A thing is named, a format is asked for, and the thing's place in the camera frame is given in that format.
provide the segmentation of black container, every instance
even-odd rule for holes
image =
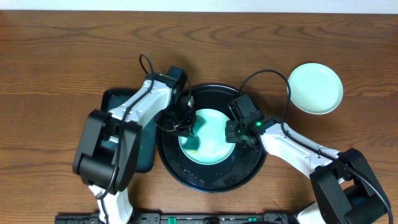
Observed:
[[[224,85],[203,85],[192,89],[196,110],[213,109],[234,120],[228,103],[241,96],[239,90]],[[181,150],[178,137],[158,128],[157,148],[170,174],[187,187],[201,192],[227,192],[249,182],[260,170],[267,157],[261,149],[236,144],[224,161],[201,165],[191,161]]]

